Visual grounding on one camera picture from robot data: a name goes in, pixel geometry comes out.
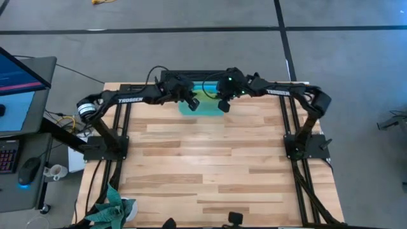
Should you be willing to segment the green microfiber towel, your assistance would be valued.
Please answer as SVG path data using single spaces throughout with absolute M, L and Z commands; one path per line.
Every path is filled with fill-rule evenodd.
M 194 90 L 195 98 L 200 102 L 215 102 L 218 101 L 216 94 L 204 92 L 203 90 Z

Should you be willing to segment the teal translucent plastic basket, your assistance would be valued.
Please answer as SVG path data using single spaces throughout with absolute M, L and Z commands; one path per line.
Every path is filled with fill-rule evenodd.
M 223 116 L 224 113 L 218 109 L 218 101 L 200 102 L 196 111 L 191 111 L 186 102 L 178 104 L 178 110 L 183 116 Z

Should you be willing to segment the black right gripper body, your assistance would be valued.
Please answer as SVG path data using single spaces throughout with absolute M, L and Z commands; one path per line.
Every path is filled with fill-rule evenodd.
M 220 73 L 216 85 L 216 97 L 221 100 L 230 100 L 231 98 L 242 95 L 247 87 L 247 78 L 243 72 L 236 68 L 228 68 Z

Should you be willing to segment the white mug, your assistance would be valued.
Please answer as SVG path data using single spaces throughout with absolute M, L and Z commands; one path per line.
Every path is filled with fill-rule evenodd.
M 53 165 L 50 168 L 45 167 L 43 171 L 45 177 L 50 177 L 54 181 L 59 181 L 61 178 L 66 177 L 67 174 L 68 168 L 59 164 Z

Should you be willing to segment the grey computer desk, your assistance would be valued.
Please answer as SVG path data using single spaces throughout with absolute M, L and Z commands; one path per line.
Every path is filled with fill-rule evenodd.
M 0 141 L 12 139 L 20 141 L 17 171 L 12 174 L 0 174 L 0 213 L 28 209 L 40 211 L 45 204 L 47 183 L 43 171 L 48 165 L 53 137 L 49 133 L 40 132 L 39 129 L 44 118 L 48 94 L 48 90 L 34 93 L 21 131 L 0 132 Z M 32 157 L 41 159 L 36 178 L 27 188 L 19 188 L 18 171 L 25 161 Z

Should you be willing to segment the black desk support bar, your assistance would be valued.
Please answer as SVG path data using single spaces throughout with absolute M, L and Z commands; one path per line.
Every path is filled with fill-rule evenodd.
M 85 141 L 83 141 L 76 135 L 64 130 L 62 127 L 59 127 L 57 124 L 53 123 L 47 118 L 42 118 L 39 131 L 42 133 L 51 134 L 53 138 L 60 141 L 61 143 L 64 143 L 75 151 L 78 151 L 80 153 L 84 152 L 81 147 L 82 145 L 86 144 Z

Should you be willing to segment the black floor vent grille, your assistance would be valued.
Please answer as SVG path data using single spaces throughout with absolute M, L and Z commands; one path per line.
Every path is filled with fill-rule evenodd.
M 163 70 L 160 75 L 160 81 L 165 81 L 171 76 L 183 75 L 191 81 L 218 81 L 223 71 L 206 71 L 206 70 Z

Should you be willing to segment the black aluminium table frame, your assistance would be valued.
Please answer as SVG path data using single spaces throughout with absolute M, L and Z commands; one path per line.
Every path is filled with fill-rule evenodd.
M 245 226 L 301 225 L 278 97 L 244 96 L 220 116 L 137 103 L 119 128 L 130 143 L 118 190 L 138 206 L 129 227 L 218 227 L 232 211 Z

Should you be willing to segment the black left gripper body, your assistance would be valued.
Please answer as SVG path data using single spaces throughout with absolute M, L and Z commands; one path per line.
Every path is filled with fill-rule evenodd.
M 194 102 L 194 83 L 183 75 L 169 76 L 160 81 L 160 102 Z

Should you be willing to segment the black computer mouse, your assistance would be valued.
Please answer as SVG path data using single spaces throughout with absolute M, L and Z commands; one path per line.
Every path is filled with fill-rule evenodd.
M 19 188 L 27 188 L 34 182 L 40 165 L 41 159 L 39 157 L 32 157 L 25 161 L 18 171 Z

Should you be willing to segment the black keyboard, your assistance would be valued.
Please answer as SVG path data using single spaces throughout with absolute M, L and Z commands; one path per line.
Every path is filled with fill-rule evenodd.
M 20 156 L 18 139 L 0 141 L 0 174 L 15 173 Z

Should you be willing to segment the black floor stand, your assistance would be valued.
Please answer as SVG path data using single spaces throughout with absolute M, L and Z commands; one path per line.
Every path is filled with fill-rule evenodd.
M 391 118 L 377 123 L 378 130 L 387 130 L 391 127 L 399 126 L 407 133 L 407 111 L 390 110 Z

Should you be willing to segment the white plant pot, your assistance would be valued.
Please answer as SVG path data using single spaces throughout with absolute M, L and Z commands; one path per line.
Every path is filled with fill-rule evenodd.
M 121 198 L 122 204 L 123 204 L 123 210 L 125 214 L 125 222 L 130 222 L 132 221 L 137 213 L 138 213 L 138 203 L 136 199 L 132 198 Z

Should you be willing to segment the artificial green plant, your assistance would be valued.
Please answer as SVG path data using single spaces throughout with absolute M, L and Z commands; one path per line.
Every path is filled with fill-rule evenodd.
M 87 215 L 85 219 L 93 222 L 91 229 L 123 229 L 134 209 L 136 199 L 121 198 L 110 184 L 106 194 L 108 203 L 96 204 L 97 212 Z

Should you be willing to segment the white box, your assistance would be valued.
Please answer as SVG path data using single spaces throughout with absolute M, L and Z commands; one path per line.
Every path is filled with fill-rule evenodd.
M 84 155 L 68 147 L 68 171 L 70 173 L 81 171 L 85 168 Z

